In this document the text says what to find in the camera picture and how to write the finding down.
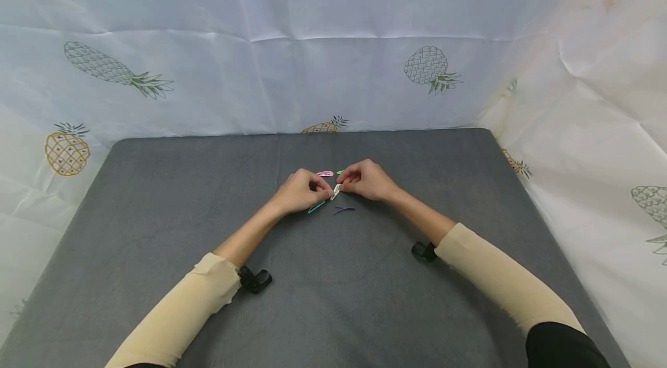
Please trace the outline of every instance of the teal hair clip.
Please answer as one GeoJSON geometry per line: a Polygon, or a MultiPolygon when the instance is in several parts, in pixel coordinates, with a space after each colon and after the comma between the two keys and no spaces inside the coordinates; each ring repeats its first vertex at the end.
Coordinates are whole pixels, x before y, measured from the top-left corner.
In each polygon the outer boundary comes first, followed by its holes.
{"type": "Polygon", "coordinates": [[[315,203],[314,205],[312,205],[312,206],[310,207],[310,209],[308,209],[308,214],[313,213],[313,211],[314,211],[315,209],[319,208],[319,207],[322,206],[322,205],[324,205],[324,200],[320,200],[319,202],[315,203]]]}

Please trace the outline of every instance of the left hand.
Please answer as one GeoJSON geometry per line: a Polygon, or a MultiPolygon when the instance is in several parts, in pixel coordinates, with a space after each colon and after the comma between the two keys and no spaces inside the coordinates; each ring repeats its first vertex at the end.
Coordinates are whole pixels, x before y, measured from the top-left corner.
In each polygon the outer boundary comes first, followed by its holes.
{"type": "Polygon", "coordinates": [[[298,169],[280,186],[269,203],[276,205],[283,214],[306,210],[315,203],[334,195],[329,183],[314,172],[298,169]],[[315,192],[310,185],[315,185],[315,192]]]}

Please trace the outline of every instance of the arm sleeve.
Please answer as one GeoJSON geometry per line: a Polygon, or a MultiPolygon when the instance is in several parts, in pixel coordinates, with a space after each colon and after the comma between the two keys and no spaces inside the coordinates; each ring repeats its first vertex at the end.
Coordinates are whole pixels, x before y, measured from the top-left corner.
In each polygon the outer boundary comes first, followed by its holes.
{"type": "Polygon", "coordinates": [[[556,322],[535,325],[528,332],[529,368],[610,368],[591,338],[556,322]]]}
{"type": "Polygon", "coordinates": [[[224,258],[206,254],[121,344],[105,368],[134,364],[175,367],[209,316],[241,286],[237,268],[224,258]]]}
{"type": "Polygon", "coordinates": [[[584,333],[570,307],[552,289],[465,225],[456,224],[435,254],[508,312],[523,334],[545,321],[584,333]]]}

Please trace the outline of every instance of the forearm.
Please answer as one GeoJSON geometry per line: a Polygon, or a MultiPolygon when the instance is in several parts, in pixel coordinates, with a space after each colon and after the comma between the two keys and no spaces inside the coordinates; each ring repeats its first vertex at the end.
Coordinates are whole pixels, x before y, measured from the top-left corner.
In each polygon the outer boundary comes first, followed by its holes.
{"type": "Polygon", "coordinates": [[[206,254],[137,325],[106,367],[136,363],[174,367],[206,320],[232,302],[240,288],[238,267],[282,215],[267,203],[213,253],[206,254]]]}
{"type": "Polygon", "coordinates": [[[456,222],[426,206],[404,190],[399,189],[392,193],[387,203],[412,222],[434,245],[438,245],[456,225],[456,222]]]}
{"type": "Polygon", "coordinates": [[[403,191],[388,201],[438,247],[435,253],[496,303],[524,333],[545,321],[583,332],[570,307],[503,251],[403,191]]]}
{"type": "Polygon", "coordinates": [[[242,267],[264,236],[284,215],[280,207],[271,202],[266,203],[212,253],[242,267]]]}

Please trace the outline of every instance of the gray felt surface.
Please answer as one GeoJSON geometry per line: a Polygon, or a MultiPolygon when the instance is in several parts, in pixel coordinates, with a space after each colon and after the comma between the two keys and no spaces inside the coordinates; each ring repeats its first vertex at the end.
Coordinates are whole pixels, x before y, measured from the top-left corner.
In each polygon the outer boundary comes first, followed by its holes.
{"type": "MultiPolygon", "coordinates": [[[[614,367],[628,367],[490,132],[396,131],[117,143],[0,355],[0,367],[103,367],[143,316],[299,167],[370,157],[560,294],[614,367]]],[[[524,367],[507,316],[445,264],[410,254],[416,229],[351,194],[282,220],[238,293],[179,367],[524,367]],[[333,215],[334,205],[355,207],[333,215]]]]}

